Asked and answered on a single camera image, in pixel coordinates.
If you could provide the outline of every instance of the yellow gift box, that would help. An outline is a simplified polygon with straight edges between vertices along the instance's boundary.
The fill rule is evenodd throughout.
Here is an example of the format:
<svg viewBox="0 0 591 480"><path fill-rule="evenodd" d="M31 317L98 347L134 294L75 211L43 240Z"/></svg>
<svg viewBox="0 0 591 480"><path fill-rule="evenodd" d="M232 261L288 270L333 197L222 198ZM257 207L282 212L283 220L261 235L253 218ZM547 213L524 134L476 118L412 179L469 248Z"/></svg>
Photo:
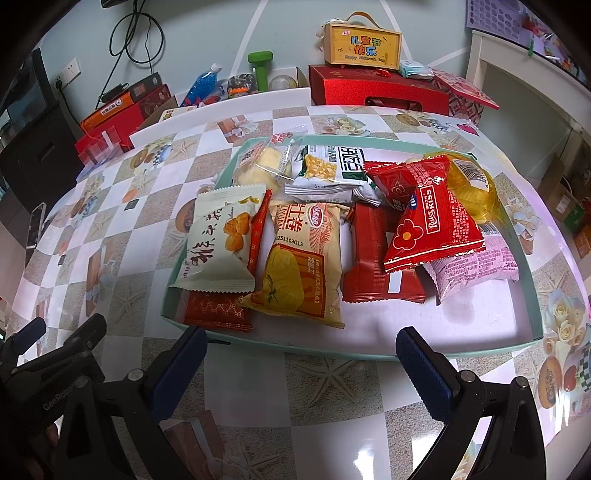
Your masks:
<svg viewBox="0 0 591 480"><path fill-rule="evenodd" d="M367 18L375 27L347 22L355 15ZM324 25L324 59L336 65L362 65L398 70L402 34L380 28L365 12L353 12L342 21Z"/></svg>

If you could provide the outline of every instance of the tray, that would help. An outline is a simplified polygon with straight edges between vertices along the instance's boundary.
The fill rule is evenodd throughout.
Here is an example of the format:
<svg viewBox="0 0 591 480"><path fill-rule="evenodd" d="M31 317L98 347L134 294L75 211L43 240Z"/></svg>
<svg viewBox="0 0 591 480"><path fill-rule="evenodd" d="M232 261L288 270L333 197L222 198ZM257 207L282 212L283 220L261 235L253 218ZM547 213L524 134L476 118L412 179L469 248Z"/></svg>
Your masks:
<svg viewBox="0 0 591 480"><path fill-rule="evenodd" d="M238 155L260 140L262 139L253 138L244 143L220 175L216 187L232 184L232 173ZM402 156L408 153L422 156L438 151L451 151L430 145L372 137L307 135L304 142L310 145L398 151ZM252 332L210 330L208 335L222 342L256 345L284 352L396 360L396 333L404 326L413 325L431 345L451 358L491 355L526 348L543 336L540 305L519 239L506 213L503 211L502 214L504 218L497 227L518 264L519 281L515 283L491 280L465 290L466 294L457 293L441 306L436 306L433 298L424 304L404 300L355 304L342 302L344 330L318 325L300 317L269 317L255 312L252 318ZM340 231L341 260L345 272L352 263L349 225L341 226ZM274 236L274 228L268 216L259 255L258 275L264 270ZM184 247L170 274L161 309L162 317L181 329L187 326L174 319L177 316L182 290L170 285L174 283L180 271L185 251ZM257 278L257 284L260 284L260 278ZM452 310L456 309L457 315L454 316L454 312L450 312L449 306L452 306ZM466 319L470 311L472 320Z"/></svg>

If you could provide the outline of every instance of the checkered tablecloth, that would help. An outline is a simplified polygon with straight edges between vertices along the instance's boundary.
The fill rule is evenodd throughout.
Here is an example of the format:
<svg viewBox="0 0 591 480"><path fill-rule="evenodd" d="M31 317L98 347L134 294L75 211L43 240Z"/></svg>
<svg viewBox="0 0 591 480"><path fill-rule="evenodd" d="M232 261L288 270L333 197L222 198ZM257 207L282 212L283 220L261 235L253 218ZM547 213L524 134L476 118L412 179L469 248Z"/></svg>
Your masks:
<svg viewBox="0 0 591 480"><path fill-rule="evenodd" d="M354 129L343 129L343 124ZM45 318L47 333L25 354L30 359L62 345L92 311L102 313L107 335L94 353L107 381L121 379L134 368L145 368L180 336L159 315L186 235L177 214L198 192L213 187L214 176L244 141L305 125L311 134L353 131L430 143L475 153L495 179L528 254L546 330L543 342L524 351L454 364L488 381L526 376L547 443L588 410L586 295L570 252L535 190L482 132L470 133L463 124L468 122L387 108L312 106L248 114L235 118L231 129L227 123L201 125L130 151L93 171L67 196L67 205L51 221L24 272L8 333L36 315ZM96 273L89 281L93 262ZM582 362L574 391L565 392L561 379L548 384L544 361L552 355L561 365ZM560 409L544 408L540 389L555 389ZM396 362L234 345L209 346L173 419L163 427L203 410L213 413L227 461L241 465L236 478L256 480L404 479L442 428L429 417ZM475 444L485 432L483 421ZM122 442L128 448L129 436L122 434ZM130 450L136 473L147 478Z"/></svg>

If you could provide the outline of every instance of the clear plastic container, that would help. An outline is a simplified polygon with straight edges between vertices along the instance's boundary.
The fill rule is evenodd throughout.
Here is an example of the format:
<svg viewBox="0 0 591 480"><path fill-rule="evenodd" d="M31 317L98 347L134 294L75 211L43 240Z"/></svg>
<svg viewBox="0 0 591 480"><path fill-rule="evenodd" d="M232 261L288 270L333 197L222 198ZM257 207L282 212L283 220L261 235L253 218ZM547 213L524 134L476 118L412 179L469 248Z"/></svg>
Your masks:
<svg viewBox="0 0 591 480"><path fill-rule="evenodd" d="M203 102L216 87L217 74L221 69L221 65L214 63L207 72L199 75L180 106L199 105Z"/></svg>

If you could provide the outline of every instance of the pink snack bag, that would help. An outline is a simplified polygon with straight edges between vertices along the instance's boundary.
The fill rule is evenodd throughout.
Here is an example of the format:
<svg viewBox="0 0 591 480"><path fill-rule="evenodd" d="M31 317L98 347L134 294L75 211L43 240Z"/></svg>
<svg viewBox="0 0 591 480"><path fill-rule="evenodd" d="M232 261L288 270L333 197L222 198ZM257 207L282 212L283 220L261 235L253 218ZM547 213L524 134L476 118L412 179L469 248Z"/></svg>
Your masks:
<svg viewBox="0 0 591 480"><path fill-rule="evenodd" d="M423 265L435 282L441 301L487 280L519 280L517 263L501 233L492 223L478 225L478 228L484 237L485 251L442 258Z"/></svg>

